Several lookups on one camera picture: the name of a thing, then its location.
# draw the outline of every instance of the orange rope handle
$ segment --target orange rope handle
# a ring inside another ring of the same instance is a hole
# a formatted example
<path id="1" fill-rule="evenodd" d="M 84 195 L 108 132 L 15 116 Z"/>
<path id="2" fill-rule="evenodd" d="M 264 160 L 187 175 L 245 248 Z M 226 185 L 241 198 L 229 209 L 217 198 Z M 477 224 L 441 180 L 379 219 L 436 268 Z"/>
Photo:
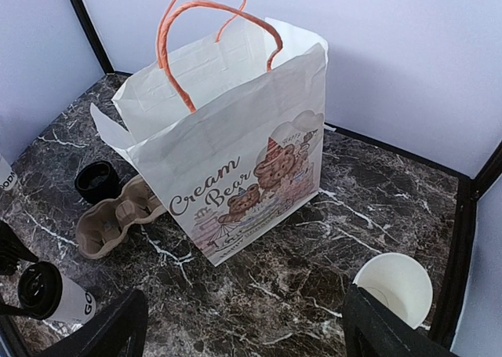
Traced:
<path id="1" fill-rule="evenodd" d="M 164 24 L 164 21 L 166 20 L 167 16 L 171 13 L 171 9 L 174 7 L 174 4 L 176 4 L 178 0 L 171 0 L 171 2 L 169 3 L 169 6 L 167 7 L 166 11 L 164 12 L 164 15 L 162 16 L 162 18 L 160 19 L 160 24 L 158 25 L 158 29 L 157 29 L 157 42 L 158 42 L 158 36 L 160 34 L 160 28 L 161 26 Z M 243 10 L 244 7 L 246 6 L 246 3 L 247 3 L 247 0 L 242 0 L 242 4 L 241 6 L 239 7 L 238 10 Z M 218 35 L 216 36 L 216 41 L 219 42 L 220 41 L 220 38 L 221 38 L 221 33 L 223 33 L 223 30 L 224 28 L 227 27 L 227 25 L 232 21 L 234 20 L 235 18 L 237 18 L 237 15 L 234 15 L 232 16 L 229 20 L 227 20 L 227 22 L 225 22 L 223 24 L 223 26 L 220 28 L 220 30 L 218 31 Z M 159 65 L 159 67 L 161 69 L 163 69 L 163 67 L 161 67 L 161 64 L 160 64 L 160 54 L 159 54 L 159 47 L 158 47 L 158 43 L 155 44 L 155 55 L 157 57 L 157 63 Z"/>
<path id="2" fill-rule="evenodd" d="M 188 109 L 190 112 L 194 113 L 196 111 L 194 103 L 192 102 L 190 96 L 188 95 L 187 92 L 185 92 L 178 81 L 174 78 L 173 74 L 171 73 L 171 68 L 169 67 L 169 61 L 168 61 L 168 54 L 167 54 L 167 34 L 169 33 L 169 29 L 171 28 L 171 25 L 173 24 L 174 20 L 184 11 L 195 8 L 195 7 L 205 7 L 205 8 L 211 8 L 211 9 L 220 9 L 220 10 L 226 10 L 230 13 L 234 13 L 240 17 L 246 18 L 247 20 L 253 22 L 254 24 L 262 27 L 266 31 L 268 31 L 275 39 L 275 43 L 277 44 L 277 49 L 270 55 L 270 57 L 267 60 L 267 71 L 270 72 L 272 70 L 272 61 L 279 53 L 279 51 L 282 50 L 282 40 L 281 36 L 279 33 L 274 29 L 274 27 L 268 23 L 266 23 L 263 20 L 260 20 L 259 18 L 256 18 L 255 16 L 248 14 L 246 12 L 243 12 L 241 10 L 232 8 L 227 5 L 219 4 L 217 2 L 210 2 L 208 0 L 194 0 L 193 2 L 186 2 L 182 6 L 180 6 L 178 9 L 176 9 L 172 15 L 170 15 L 164 24 L 160 28 L 160 34 L 158 36 L 158 46 L 160 47 L 160 64 L 161 68 L 164 69 L 166 72 L 166 76 L 169 79 L 169 82 L 173 86 L 173 88 L 180 94 L 181 99 L 183 102 L 187 105 Z"/>

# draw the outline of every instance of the marble tabletop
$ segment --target marble tabletop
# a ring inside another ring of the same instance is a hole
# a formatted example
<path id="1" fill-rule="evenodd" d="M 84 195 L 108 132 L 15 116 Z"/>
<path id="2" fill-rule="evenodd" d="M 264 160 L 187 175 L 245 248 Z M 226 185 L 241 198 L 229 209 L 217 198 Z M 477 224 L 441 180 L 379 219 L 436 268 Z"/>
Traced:
<path id="1" fill-rule="evenodd" d="M 99 308 L 128 288 L 143 290 L 145 356 L 343 356 L 345 290 L 368 259 L 384 252 L 417 259 L 437 301 L 457 179 L 327 130 L 320 195 L 217 268 L 169 214 L 133 227 L 109 256 L 86 260 L 76 248 L 75 225 L 90 205 L 73 188 L 76 174 L 106 159 L 123 184 L 135 175 L 101 141 L 89 113 L 93 102 L 117 120 L 111 97 L 125 78 L 105 76 L 20 156 L 13 166 L 19 184 L 0 194 L 0 217 L 36 255 L 93 293 Z M 18 278 L 0 277 L 7 303 L 17 303 Z M 33 351 L 78 328 L 16 323 Z"/>

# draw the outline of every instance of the white panel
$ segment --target white panel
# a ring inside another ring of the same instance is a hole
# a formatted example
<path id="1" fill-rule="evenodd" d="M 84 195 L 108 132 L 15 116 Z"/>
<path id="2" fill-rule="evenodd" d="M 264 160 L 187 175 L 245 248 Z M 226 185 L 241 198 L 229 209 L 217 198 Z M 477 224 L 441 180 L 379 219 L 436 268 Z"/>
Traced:
<path id="1" fill-rule="evenodd" d="M 502 351 L 502 177 L 478 202 L 471 268 L 452 352 L 499 357 Z"/>
<path id="2" fill-rule="evenodd" d="M 0 152 L 12 162 L 103 72 L 69 0 L 0 0 Z"/>
<path id="3" fill-rule="evenodd" d="M 153 62 L 169 1 L 85 0 L 118 70 Z M 502 140 L 500 0 L 249 0 L 246 10 L 328 39 L 329 122 L 471 177 Z M 185 13 L 169 49 L 217 30 L 225 18 Z"/>

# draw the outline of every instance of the white bottle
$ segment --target white bottle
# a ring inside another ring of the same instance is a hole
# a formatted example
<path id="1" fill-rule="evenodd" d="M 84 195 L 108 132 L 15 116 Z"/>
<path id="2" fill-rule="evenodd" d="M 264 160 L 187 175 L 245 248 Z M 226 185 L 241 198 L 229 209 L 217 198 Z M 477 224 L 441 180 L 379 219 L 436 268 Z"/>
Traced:
<path id="1" fill-rule="evenodd" d="M 14 188 L 17 175 L 13 172 L 9 163 L 0 155 L 0 189 L 9 191 Z"/>

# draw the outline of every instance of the white paper bag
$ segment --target white paper bag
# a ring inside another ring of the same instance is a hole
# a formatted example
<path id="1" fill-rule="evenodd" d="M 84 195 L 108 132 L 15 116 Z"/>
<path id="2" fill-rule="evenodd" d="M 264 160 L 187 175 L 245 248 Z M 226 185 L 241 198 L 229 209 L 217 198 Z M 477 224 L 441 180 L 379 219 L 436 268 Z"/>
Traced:
<path id="1" fill-rule="evenodd" d="M 328 45 L 266 19 L 283 42 L 236 20 L 216 43 L 169 54 L 190 113 L 157 63 L 113 101 L 129 132 L 91 113 L 105 143 L 131 163 L 195 245 L 218 265 L 313 198 L 320 182 Z"/>

